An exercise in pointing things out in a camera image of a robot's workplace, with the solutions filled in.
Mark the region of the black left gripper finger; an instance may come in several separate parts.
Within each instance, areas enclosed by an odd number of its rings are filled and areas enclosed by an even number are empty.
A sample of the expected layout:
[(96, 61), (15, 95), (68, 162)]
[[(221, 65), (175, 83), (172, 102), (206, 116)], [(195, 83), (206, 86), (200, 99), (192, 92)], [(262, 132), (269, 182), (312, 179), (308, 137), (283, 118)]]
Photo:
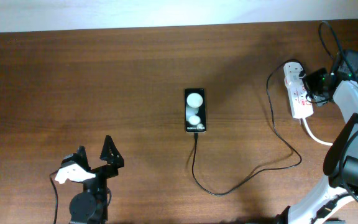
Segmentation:
[(78, 161), (77, 163), (82, 167), (85, 171), (90, 170), (90, 166), (88, 163), (88, 158), (86, 156), (86, 149), (84, 146), (79, 146), (78, 150), (76, 151), (76, 154), (78, 155)]
[(106, 135), (105, 137), (100, 159), (117, 169), (124, 167), (124, 158), (117, 150), (110, 135)]

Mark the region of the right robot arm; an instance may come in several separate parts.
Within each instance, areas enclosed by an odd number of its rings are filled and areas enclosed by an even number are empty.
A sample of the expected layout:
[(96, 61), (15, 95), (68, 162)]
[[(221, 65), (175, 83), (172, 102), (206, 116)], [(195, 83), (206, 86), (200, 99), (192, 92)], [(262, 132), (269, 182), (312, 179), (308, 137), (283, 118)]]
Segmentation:
[(340, 208), (358, 202), (358, 52), (338, 53), (330, 69), (306, 75), (294, 60), (283, 66), (294, 118), (313, 114), (312, 96), (332, 101), (341, 110), (346, 125), (329, 146), (323, 177), (297, 204), (288, 206), (275, 223), (328, 223)]

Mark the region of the white power strip red switches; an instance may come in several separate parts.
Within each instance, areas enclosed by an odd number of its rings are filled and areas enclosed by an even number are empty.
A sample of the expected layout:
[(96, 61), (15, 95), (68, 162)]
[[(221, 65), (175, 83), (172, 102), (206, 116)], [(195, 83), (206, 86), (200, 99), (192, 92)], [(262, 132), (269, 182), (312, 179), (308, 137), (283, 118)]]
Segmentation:
[[(304, 70), (304, 68), (298, 62), (287, 62), (283, 67), (284, 77), (285, 73), (289, 71), (294, 72), (295, 70)], [(301, 85), (287, 88), (287, 92), (293, 118), (305, 119), (313, 114), (313, 106), (310, 103), (310, 99), (306, 96), (307, 92), (303, 81)]]

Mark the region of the black smartphone with lit screen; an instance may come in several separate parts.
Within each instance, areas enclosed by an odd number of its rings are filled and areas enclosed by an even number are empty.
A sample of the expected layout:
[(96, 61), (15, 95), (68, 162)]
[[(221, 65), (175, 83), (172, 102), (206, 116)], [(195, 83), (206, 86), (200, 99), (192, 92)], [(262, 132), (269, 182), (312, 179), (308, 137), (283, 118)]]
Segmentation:
[(206, 98), (203, 88), (187, 88), (184, 91), (185, 131), (204, 133), (207, 131)]

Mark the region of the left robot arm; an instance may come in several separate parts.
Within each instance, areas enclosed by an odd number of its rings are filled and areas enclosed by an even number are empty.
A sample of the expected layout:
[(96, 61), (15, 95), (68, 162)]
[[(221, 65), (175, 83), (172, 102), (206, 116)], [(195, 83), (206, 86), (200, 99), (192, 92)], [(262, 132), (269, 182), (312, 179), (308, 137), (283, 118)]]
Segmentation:
[(75, 153), (62, 160), (55, 180), (59, 184), (70, 180), (83, 185), (83, 191), (75, 195), (70, 202), (70, 223), (99, 224), (108, 220), (112, 193), (107, 180), (119, 175), (118, 169), (124, 167), (124, 158), (109, 135), (104, 139), (99, 158), (106, 164), (92, 169), (85, 147), (80, 146)]

